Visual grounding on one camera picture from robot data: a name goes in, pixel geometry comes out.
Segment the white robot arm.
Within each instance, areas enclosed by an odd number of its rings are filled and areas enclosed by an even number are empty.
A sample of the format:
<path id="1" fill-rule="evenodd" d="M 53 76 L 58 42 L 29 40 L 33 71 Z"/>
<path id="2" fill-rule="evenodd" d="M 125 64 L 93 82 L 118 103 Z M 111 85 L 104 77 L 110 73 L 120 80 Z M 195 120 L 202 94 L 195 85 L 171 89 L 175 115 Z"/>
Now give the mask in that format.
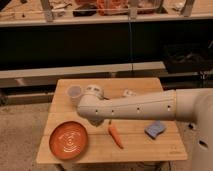
<path id="1" fill-rule="evenodd" d="M 197 125 L 191 171 L 213 171 L 213 88 L 176 89 L 103 100 L 89 86 L 77 113 L 92 125 L 104 119 L 176 120 Z"/>

